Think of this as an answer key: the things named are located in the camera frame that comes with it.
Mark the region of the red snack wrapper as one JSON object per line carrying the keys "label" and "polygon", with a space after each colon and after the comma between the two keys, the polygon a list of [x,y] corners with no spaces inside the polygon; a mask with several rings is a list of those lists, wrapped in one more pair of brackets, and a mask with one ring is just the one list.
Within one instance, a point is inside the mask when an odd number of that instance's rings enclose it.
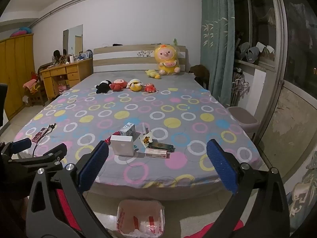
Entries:
{"label": "red snack wrapper", "polygon": [[111,145],[111,138],[112,136],[109,136],[107,139],[105,139],[105,142],[107,143],[108,146]]}

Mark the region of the white square box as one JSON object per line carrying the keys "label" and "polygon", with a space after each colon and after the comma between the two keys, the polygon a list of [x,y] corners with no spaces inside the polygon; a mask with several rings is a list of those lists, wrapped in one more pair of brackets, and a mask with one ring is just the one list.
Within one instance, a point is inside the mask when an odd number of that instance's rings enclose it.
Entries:
{"label": "white square box", "polygon": [[133,156],[134,140],[132,136],[111,135],[111,147],[115,155]]}

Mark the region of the blue white milk carton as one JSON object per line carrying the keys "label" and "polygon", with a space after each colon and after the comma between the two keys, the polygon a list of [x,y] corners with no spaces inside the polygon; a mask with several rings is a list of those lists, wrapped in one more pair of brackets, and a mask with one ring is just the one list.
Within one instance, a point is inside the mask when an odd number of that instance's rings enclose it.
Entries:
{"label": "blue white milk carton", "polygon": [[120,132],[120,135],[123,135],[123,136],[134,136],[135,134],[134,123],[126,123],[122,128],[120,128],[119,132]]}

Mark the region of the dark green gold box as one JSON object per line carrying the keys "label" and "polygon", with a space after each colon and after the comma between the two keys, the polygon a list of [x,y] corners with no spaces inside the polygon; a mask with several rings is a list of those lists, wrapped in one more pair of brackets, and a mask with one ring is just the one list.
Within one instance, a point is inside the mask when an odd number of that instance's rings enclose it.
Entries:
{"label": "dark green gold box", "polygon": [[158,141],[153,141],[152,143],[150,143],[148,145],[148,148],[152,148],[152,149],[161,149],[161,150],[165,150],[169,153],[172,153],[175,151],[175,148],[173,145],[170,144],[166,144],[166,143],[161,143]]}

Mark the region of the white orange snack packet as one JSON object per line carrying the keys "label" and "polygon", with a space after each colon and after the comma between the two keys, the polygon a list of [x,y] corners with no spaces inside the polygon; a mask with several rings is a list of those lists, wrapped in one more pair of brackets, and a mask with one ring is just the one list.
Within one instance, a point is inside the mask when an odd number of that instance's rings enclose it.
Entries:
{"label": "white orange snack packet", "polygon": [[153,142],[153,134],[152,132],[148,132],[146,134],[142,134],[139,136],[139,140],[142,145],[147,148]]}

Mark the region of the white red medicine box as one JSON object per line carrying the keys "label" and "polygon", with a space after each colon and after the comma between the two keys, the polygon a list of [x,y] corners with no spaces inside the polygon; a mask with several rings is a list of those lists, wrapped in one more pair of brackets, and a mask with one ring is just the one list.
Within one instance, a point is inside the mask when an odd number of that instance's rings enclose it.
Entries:
{"label": "white red medicine box", "polygon": [[146,148],[145,149],[145,156],[152,157],[152,158],[167,158],[168,152],[163,149],[152,149]]}

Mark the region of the white red plastic trash bag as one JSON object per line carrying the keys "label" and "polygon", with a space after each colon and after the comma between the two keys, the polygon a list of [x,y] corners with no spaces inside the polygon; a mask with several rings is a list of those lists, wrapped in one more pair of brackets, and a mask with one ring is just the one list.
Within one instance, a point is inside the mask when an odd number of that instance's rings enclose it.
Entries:
{"label": "white red plastic trash bag", "polygon": [[116,230],[124,237],[161,237],[164,207],[157,200],[126,199],[119,203]]}

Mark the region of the red power strip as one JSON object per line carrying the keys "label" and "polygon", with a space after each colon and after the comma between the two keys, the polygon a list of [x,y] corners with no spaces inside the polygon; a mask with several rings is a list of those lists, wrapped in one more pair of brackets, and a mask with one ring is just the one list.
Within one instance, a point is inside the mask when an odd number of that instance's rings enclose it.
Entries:
{"label": "red power strip", "polygon": [[42,128],[35,136],[32,138],[33,143],[37,143],[48,131],[48,128]]}

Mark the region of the person in red clothes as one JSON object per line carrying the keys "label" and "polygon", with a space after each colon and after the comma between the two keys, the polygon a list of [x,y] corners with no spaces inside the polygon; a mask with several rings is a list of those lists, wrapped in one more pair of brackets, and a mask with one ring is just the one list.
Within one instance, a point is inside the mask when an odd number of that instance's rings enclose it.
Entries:
{"label": "person in red clothes", "polygon": [[[82,231],[81,227],[79,226],[79,224],[75,218],[75,215],[73,214],[73,212],[70,208],[70,205],[67,201],[67,198],[66,198],[64,191],[62,189],[56,189],[56,194],[57,194],[58,201],[59,201],[58,203],[59,203],[59,205],[64,213],[67,225],[70,226],[72,229],[79,231],[79,233],[83,234],[83,231]],[[137,218],[134,219],[134,223],[135,223],[135,226],[137,227],[137,225],[138,225]],[[212,222],[212,223],[204,226],[200,231],[198,231],[194,234],[185,236],[185,237],[204,237],[207,234],[207,232],[212,228],[212,226],[214,224],[215,223]],[[239,220],[234,228],[234,231],[236,231],[242,227],[243,227],[243,222],[241,220]]]}

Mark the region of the wooden desk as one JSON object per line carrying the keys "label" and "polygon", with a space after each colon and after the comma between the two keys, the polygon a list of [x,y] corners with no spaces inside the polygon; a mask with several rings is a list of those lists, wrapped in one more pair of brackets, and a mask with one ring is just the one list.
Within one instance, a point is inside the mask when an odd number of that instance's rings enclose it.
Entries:
{"label": "wooden desk", "polygon": [[92,73],[93,60],[85,59],[44,69],[40,71],[40,76],[43,78],[46,95],[51,102],[60,95],[59,82],[65,84],[67,88],[72,88]]}

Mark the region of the yellow white plush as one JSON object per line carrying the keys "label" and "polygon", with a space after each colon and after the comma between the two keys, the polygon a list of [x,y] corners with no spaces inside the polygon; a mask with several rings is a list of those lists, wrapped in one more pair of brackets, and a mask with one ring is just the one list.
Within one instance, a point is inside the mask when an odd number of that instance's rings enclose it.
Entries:
{"label": "yellow white plush", "polygon": [[139,79],[132,79],[128,82],[127,88],[129,88],[131,91],[138,92],[142,90],[143,84]]}

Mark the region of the brown plush by bed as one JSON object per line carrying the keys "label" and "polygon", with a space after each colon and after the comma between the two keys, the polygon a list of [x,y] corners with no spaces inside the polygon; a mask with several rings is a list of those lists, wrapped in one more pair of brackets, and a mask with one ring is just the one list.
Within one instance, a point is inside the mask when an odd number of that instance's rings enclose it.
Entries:
{"label": "brown plush by bed", "polygon": [[195,76],[195,81],[201,86],[208,85],[210,73],[208,69],[202,64],[192,66],[189,73],[193,73]]}

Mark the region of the small red plush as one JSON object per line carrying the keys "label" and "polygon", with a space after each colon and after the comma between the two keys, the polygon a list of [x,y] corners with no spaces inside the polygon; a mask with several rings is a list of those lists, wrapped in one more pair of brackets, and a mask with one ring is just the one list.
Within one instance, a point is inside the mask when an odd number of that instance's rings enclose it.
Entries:
{"label": "small red plush", "polygon": [[154,92],[157,92],[154,84],[152,83],[147,83],[144,87],[144,91],[147,92],[147,93],[154,93]]}

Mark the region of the teal bamboo curtain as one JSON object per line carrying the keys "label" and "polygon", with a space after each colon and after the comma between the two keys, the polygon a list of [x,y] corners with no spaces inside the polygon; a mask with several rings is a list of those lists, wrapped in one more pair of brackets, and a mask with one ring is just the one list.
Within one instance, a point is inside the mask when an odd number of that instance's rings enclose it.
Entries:
{"label": "teal bamboo curtain", "polygon": [[201,0],[201,64],[210,72],[209,90],[230,104],[235,48],[234,0]]}

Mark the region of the wall mirror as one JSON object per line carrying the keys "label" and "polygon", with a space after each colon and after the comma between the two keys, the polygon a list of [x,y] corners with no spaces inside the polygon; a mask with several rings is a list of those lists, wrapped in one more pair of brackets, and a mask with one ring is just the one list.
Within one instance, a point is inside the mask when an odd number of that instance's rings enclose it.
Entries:
{"label": "wall mirror", "polygon": [[83,25],[63,31],[63,52],[74,56],[83,52]]}

